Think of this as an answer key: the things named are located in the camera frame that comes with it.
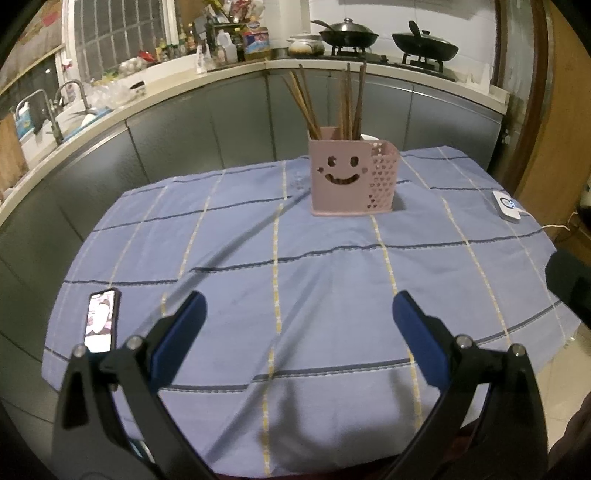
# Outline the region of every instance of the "screw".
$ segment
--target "screw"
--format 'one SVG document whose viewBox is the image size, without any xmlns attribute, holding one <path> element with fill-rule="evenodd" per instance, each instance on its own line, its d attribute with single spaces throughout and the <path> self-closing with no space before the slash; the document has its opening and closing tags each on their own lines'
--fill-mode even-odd
<svg viewBox="0 0 591 480">
<path fill-rule="evenodd" d="M 137 350 L 142 346 L 142 343 L 144 343 L 144 339 L 138 335 L 134 335 L 133 337 L 129 337 L 125 344 L 129 350 Z"/>
<path fill-rule="evenodd" d="M 462 349 L 471 348 L 474 345 L 474 340 L 472 340 L 468 335 L 458 335 L 456 337 L 456 343 L 458 347 Z"/>
<path fill-rule="evenodd" d="M 520 343 L 516 343 L 515 345 L 512 345 L 511 351 L 513 352 L 513 355 L 515 355 L 515 356 L 524 356 L 526 353 L 525 347 L 523 345 L 521 345 Z"/>
<path fill-rule="evenodd" d="M 74 356 L 76 358 L 82 358 L 85 353 L 86 353 L 86 345 L 84 345 L 83 343 L 81 343 L 80 345 L 76 345 L 74 347 Z"/>
</svg>

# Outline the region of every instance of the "white device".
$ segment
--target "white device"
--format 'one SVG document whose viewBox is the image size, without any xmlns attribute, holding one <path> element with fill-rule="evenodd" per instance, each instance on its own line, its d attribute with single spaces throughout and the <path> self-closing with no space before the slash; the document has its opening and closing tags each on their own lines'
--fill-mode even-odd
<svg viewBox="0 0 591 480">
<path fill-rule="evenodd" d="M 495 198 L 496 209 L 499 211 L 501 218 L 509 222 L 519 223 L 521 220 L 520 212 L 522 210 L 517 208 L 511 196 L 508 193 L 499 192 L 498 190 L 493 190 L 492 194 Z"/>
</svg>

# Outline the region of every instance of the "blue gripper pad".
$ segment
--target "blue gripper pad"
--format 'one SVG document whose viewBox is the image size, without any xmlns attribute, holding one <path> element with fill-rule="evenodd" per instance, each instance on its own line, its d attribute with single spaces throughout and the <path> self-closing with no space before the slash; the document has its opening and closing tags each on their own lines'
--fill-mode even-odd
<svg viewBox="0 0 591 480">
<path fill-rule="evenodd" d="M 206 318 L 207 301 L 194 291 L 174 315 L 160 319 L 152 328 L 147 341 L 152 347 L 148 353 L 154 391 L 172 384 Z"/>
<path fill-rule="evenodd" d="M 450 384 L 452 334 L 441 320 L 425 315 L 407 291 L 394 297 L 392 314 L 427 383 L 445 390 Z"/>
</svg>

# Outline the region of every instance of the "pink utensil holder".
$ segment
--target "pink utensil holder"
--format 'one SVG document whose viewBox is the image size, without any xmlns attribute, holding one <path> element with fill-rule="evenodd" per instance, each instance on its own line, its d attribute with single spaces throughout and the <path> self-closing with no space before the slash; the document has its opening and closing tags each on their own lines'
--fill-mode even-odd
<svg viewBox="0 0 591 480">
<path fill-rule="evenodd" d="M 338 140 L 335 127 L 322 127 L 322 140 L 309 140 L 312 214 L 353 216 L 392 211 L 400 152 L 384 140 Z"/>
</svg>

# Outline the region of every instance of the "window grate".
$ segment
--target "window grate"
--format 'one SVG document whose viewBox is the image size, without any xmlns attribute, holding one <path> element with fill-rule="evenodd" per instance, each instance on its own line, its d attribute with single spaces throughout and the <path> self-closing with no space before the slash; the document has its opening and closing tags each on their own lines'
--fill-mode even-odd
<svg viewBox="0 0 591 480">
<path fill-rule="evenodd" d="M 164 37 L 161 0 L 74 1 L 74 42 L 80 77 L 100 79 L 139 50 L 155 53 Z"/>
</svg>

